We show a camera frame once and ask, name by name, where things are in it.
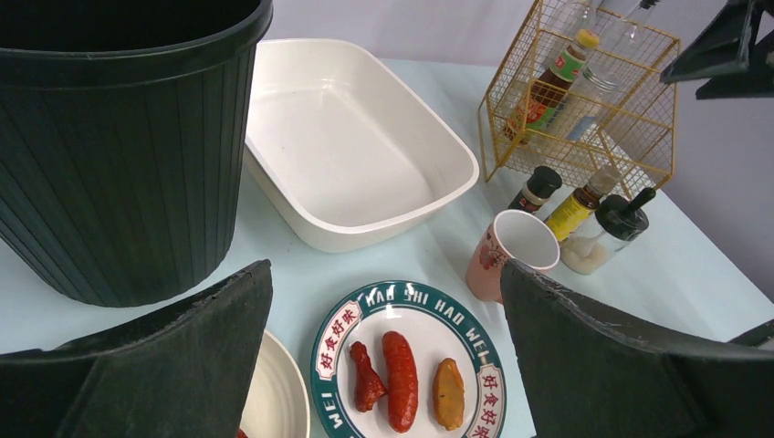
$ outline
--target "white tub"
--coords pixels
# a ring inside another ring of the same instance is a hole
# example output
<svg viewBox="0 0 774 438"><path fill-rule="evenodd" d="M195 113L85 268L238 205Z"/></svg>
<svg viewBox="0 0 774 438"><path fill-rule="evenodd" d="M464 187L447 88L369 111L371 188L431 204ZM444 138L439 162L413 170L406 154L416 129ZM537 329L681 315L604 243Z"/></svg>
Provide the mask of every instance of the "white tub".
<svg viewBox="0 0 774 438"><path fill-rule="evenodd" d="M247 168L282 217L328 252L402 233L478 178L459 137L344 41L258 44L246 144Z"/></svg>

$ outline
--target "wall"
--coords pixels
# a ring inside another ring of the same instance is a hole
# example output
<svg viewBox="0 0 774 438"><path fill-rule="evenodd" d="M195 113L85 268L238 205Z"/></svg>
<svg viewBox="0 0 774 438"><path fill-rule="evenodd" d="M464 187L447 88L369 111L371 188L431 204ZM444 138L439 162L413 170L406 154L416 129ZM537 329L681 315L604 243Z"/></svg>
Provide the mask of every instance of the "wall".
<svg viewBox="0 0 774 438"><path fill-rule="evenodd" d="M621 11L632 0L608 0ZM664 0L651 25L693 41L726 0ZM267 38L352 41L378 57L497 65L531 0L275 0ZM770 17L761 29L771 30ZM676 171L665 191L774 300L774 99L696 101L680 86Z"/></svg>

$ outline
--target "mug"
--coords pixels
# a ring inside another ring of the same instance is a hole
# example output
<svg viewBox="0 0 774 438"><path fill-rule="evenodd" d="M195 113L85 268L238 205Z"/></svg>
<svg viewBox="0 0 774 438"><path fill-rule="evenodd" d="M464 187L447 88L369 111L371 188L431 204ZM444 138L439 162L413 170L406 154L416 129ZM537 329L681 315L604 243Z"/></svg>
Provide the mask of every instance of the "mug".
<svg viewBox="0 0 774 438"><path fill-rule="evenodd" d="M532 214L520 210L501 212L481 237L467 265L465 282L474 297L502 304L500 274L511 258L545 274L559 262L559 242Z"/></svg>

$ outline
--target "spice rack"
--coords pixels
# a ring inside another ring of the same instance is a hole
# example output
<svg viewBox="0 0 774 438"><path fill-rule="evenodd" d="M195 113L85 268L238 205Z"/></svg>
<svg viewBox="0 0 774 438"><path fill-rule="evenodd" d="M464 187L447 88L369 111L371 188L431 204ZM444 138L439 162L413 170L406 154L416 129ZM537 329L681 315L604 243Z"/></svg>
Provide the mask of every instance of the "spice rack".
<svg viewBox="0 0 774 438"><path fill-rule="evenodd" d="M532 173L536 167L546 165L557 171L566 185L580 187L603 165L611 164L622 175L614 193L632 199L644 187L660 188L674 175L675 164L677 89L675 84L659 82L661 71L681 50L680 40L673 36L646 27L643 44L633 59L616 57L604 50L591 54L588 62L608 66L621 85L607 103L570 89L564 99L602 106L594 122L577 140L528 129L526 120L519 122L514 118L517 110L528 113L528 91L533 85L552 87L538 77L572 40L573 36L552 30L560 27L557 23L562 20L570 20L563 15L566 9L562 8L567 3L535 1L486 90L478 118L486 181L502 167ZM599 34L617 17L613 12L598 9L592 30ZM581 115L572 116L562 117L560 123L575 126ZM553 123L550 127L562 133L572 128Z"/></svg>

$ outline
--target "black trash bin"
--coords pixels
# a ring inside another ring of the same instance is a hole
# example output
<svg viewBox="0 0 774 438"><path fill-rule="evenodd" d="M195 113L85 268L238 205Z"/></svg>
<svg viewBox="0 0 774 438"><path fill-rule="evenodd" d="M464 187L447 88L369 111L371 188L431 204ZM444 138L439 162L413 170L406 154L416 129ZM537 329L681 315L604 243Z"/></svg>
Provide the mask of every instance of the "black trash bin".
<svg viewBox="0 0 774 438"><path fill-rule="evenodd" d="M58 292L150 304L234 235L271 0L0 4L0 235Z"/></svg>

